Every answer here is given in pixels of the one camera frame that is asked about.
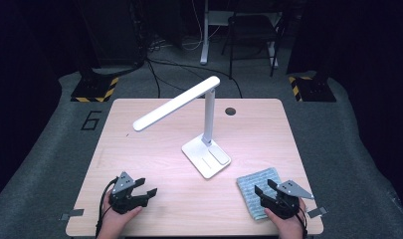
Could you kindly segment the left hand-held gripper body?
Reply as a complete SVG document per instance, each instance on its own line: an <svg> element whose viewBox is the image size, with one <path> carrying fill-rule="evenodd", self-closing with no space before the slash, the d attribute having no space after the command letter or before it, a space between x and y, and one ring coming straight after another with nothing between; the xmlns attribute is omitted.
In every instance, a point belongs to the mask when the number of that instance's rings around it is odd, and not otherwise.
<svg viewBox="0 0 403 239"><path fill-rule="evenodd" d="M124 214L138 206L146 207L149 198L146 194L133 196L134 179L125 171L118 177L109 196L109 204L117 213Z"/></svg>

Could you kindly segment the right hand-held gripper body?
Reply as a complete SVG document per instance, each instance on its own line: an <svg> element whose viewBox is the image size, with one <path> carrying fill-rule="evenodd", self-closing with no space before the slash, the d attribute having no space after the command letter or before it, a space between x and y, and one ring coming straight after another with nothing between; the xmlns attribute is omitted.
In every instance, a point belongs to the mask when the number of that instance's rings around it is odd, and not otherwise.
<svg viewBox="0 0 403 239"><path fill-rule="evenodd" d="M269 208L282 219L296 216L300 211L299 198L314 199L314 196L300 187L292 180L285 181L278 185L276 198L261 200L261 205Z"/></svg>

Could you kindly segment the light blue cloth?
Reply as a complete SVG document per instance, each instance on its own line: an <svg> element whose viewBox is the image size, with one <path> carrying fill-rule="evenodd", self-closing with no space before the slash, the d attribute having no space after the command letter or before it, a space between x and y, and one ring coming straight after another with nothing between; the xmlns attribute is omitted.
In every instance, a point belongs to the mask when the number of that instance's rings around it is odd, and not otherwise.
<svg viewBox="0 0 403 239"><path fill-rule="evenodd" d="M237 185L254 220L267 217L264 207L261 205L260 197L255 193L255 187L258 186L267 196L276 198L277 192L268 185L269 179L275 183L281 183L279 174L274 167L237 178Z"/></svg>

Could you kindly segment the white desk lamp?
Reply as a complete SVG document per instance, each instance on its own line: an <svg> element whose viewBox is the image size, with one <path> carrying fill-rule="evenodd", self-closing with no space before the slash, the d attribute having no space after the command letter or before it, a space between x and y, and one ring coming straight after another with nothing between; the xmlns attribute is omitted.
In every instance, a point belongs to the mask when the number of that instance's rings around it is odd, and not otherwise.
<svg viewBox="0 0 403 239"><path fill-rule="evenodd" d="M181 150L205 179L212 178L231 163L230 156L213 140L215 89L219 85L218 77L209 77L137 119L132 125L133 129L142 131L203 96L205 98L204 131L185 143Z"/></svg>

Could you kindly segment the person's right hand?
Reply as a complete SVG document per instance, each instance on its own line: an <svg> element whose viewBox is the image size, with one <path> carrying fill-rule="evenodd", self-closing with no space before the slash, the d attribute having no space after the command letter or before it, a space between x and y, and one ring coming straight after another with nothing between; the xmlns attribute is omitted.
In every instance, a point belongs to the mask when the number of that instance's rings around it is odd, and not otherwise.
<svg viewBox="0 0 403 239"><path fill-rule="evenodd" d="M305 204L301 198L299 199L299 204L300 211L298 215L288 219L280 218L269 208L264 209L265 214L278 228L280 239L304 239Z"/></svg>

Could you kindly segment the person's left hand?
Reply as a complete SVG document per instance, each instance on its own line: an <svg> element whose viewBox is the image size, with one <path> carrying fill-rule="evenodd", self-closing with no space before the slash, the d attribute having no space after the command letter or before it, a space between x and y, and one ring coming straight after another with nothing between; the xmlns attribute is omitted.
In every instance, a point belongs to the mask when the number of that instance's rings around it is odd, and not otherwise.
<svg viewBox="0 0 403 239"><path fill-rule="evenodd" d="M142 207L138 206L124 214L120 214L109 208L108 200L109 194L103 199L101 229L96 239L118 239L125 226L142 211Z"/></svg>

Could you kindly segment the grey tape strip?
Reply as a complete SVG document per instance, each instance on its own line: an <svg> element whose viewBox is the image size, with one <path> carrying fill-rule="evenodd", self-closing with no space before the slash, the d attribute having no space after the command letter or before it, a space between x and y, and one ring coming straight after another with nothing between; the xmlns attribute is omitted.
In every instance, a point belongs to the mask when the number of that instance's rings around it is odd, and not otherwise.
<svg viewBox="0 0 403 239"><path fill-rule="evenodd" d="M83 216L85 209L73 209L67 213L62 213L59 220L68 221L71 217Z"/></svg>
<svg viewBox="0 0 403 239"><path fill-rule="evenodd" d="M310 218L321 217L321 216L323 216L324 214L326 214L327 212L328 212L328 210L327 210L325 207L319 207L319 208L316 208L316 209L314 209L314 210L309 211L309 212L307 213L307 215L308 215Z"/></svg>

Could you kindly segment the black yellow striped stand base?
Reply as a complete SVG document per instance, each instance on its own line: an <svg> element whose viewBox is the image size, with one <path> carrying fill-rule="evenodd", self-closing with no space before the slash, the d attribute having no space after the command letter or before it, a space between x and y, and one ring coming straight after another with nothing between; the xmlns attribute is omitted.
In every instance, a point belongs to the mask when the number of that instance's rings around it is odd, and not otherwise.
<svg viewBox="0 0 403 239"><path fill-rule="evenodd" d="M336 102L327 83L318 83L310 77L289 77L289 81L298 102Z"/></svg>
<svg viewBox="0 0 403 239"><path fill-rule="evenodd" d="M71 93L72 102L107 102L118 82L117 74L100 74L92 69L80 71L81 79Z"/></svg>

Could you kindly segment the black cabinet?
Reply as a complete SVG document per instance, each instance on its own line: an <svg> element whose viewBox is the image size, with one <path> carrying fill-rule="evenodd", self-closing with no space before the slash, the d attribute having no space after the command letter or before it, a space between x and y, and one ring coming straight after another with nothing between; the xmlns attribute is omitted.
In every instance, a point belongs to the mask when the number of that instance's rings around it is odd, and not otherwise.
<svg viewBox="0 0 403 239"><path fill-rule="evenodd" d="M78 4L101 66L143 64L131 0L78 0Z"/></svg>

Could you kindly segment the black chair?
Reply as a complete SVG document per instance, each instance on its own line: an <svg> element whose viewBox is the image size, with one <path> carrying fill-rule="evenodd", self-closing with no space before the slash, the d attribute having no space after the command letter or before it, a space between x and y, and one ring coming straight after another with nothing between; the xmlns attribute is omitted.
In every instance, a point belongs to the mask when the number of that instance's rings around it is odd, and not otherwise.
<svg viewBox="0 0 403 239"><path fill-rule="evenodd" d="M224 54L229 48L229 74L233 79L234 62L248 59L256 59L264 49L268 49L268 55L262 56L262 59L268 59L271 65L270 76L274 74L276 67L277 54L280 48L280 42L286 29L287 19L281 15L279 19L273 22L266 14L234 14L228 19L228 34L221 54ZM256 53L247 56L235 55L237 46L258 47Z"/></svg>

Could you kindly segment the white desk frame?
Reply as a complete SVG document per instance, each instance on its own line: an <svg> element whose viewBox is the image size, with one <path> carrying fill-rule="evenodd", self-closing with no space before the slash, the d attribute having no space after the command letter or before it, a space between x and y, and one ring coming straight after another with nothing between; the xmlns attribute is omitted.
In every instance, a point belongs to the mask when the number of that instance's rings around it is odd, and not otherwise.
<svg viewBox="0 0 403 239"><path fill-rule="evenodd" d="M229 10L211 10L209 0L204 0L204 23L202 40L202 52L200 64L208 63L210 38L213 33L209 32L211 26L228 27L228 19L234 14L266 14L275 22L281 15L285 15L288 9L286 1L281 0L238 0L237 3Z"/></svg>

